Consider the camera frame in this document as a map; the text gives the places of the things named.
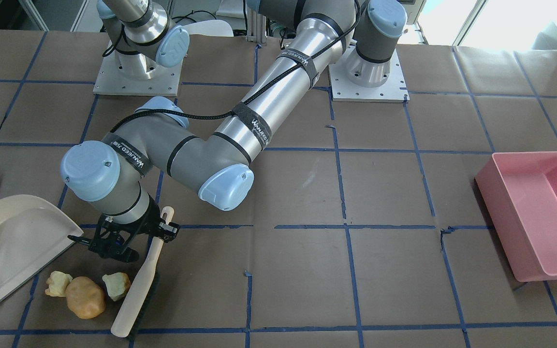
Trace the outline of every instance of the food item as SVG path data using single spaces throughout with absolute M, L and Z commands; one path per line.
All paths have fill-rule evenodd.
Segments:
M 66 288 L 68 308 L 80 319 L 92 319 L 104 312 L 104 291 L 88 277 L 76 277 Z
M 128 289 L 130 289 L 131 285 L 128 275 L 123 272 L 103 275 L 102 281 L 106 284 L 106 292 L 113 301 L 123 299 L 128 293 Z
M 71 275 L 67 275 L 60 271 L 52 271 L 51 275 L 46 280 L 48 289 L 46 289 L 44 293 L 52 297 L 66 297 L 64 291 L 72 280 L 73 276 Z

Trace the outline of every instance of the tiled surface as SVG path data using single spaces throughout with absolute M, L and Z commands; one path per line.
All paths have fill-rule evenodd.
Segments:
M 69 190 L 62 197 L 60 159 L 147 100 L 95 99 L 87 82 L 104 42 L 0 31 L 0 51 L 15 52 L 0 55 L 0 122 L 11 106 L 0 198 L 35 194 L 84 227 L 96 222 L 88 203 Z M 557 53 L 519 53 L 519 64 L 511 53 L 456 49 L 398 47 L 405 106 L 331 102 L 322 73 L 252 164 L 255 183 L 234 211 L 151 172 L 142 185 L 184 228 L 163 248 L 133 343 L 109 333 L 121 302 L 80 320 L 64 299 L 43 295 L 53 269 L 102 284 L 106 273 L 132 277 L 141 266 L 77 245 L 33 291 L 28 282 L 0 303 L 0 347 L 557 347 L 557 281 L 550 292 L 543 282 L 519 289 L 473 181 L 492 150 L 487 134 L 497 151 L 557 150 Z M 256 51 L 259 77 L 279 50 L 277 40 L 256 49 L 243 38 L 192 37 L 177 104 L 199 115 L 230 110 L 254 82 Z M 190 130 L 207 138 L 220 122 Z M 143 255 L 145 243 L 133 247 Z
M 535 98 L 476 97 L 497 152 L 557 151 L 557 139 Z

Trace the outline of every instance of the blue joint cap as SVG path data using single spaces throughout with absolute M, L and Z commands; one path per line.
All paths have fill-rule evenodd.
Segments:
M 173 110 L 174 112 L 183 112 L 182 109 L 178 108 L 174 102 L 170 101 L 165 97 L 153 97 L 152 99 L 148 100 L 143 106 L 137 108 L 137 110 L 135 110 L 134 112 L 139 112 L 142 110 L 152 110 L 152 109 L 167 109 L 167 110 Z M 187 130 L 188 125 L 190 125 L 190 122 L 186 117 L 172 115 L 169 113 L 162 113 L 162 114 L 174 119 L 185 130 Z
M 246 0 L 246 5 L 256 13 L 259 13 L 260 4 L 261 4 L 261 0 Z
M 155 61 L 165 68 L 176 66 L 184 59 L 190 42 L 188 31 L 184 27 L 175 26 L 169 29 L 156 51 Z
M 84 141 L 66 152 L 59 173 L 77 197 L 95 202 L 115 187 L 119 179 L 119 160 L 109 145 L 95 140 Z
M 234 164 L 219 170 L 199 189 L 199 198 L 222 211 L 237 207 L 252 187 L 255 176 L 243 164 Z
M 405 7 L 396 0 L 371 0 L 366 9 L 373 26 L 389 38 L 399 38 L 407 22 Z
M 100 17 L 100 19 L 109 19 L 115 17 L 115 13 L 113 13 L 113 11 L 111 11 L 111 9 L 106 6 L 104 1 L 102 0 L 98 0 L 96 9 L 98 10 L 98 16 Z

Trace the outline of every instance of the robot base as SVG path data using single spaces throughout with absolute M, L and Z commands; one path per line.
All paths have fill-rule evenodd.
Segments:
M 354 46 L 349 46 L 343 56 L 329 66 L 330 82 L 332 85 L 332 98 L 338 102 L 380 102 L 402 103 L 409 101 L 410 96 L 405 85 L 405 78 L 396 51 L 391 57 L 391 72 L 386 82 L 379 87 L 363 87 L 356 85 L 347 77 L 345 62 Z
M 101 95 L 163 95 L 176 97 L 182 63 L 172 68 L 157 65 L 155 76 L 147 80 L 126 77 L 119 70 L 115 53 L 102 60 L 93 93 Z

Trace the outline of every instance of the white dustpan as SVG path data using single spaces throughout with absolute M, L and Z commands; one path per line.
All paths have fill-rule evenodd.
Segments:
M 20 194 L 0 200 L 0 301 L 73 244 L 83 231 L 51 203 Z

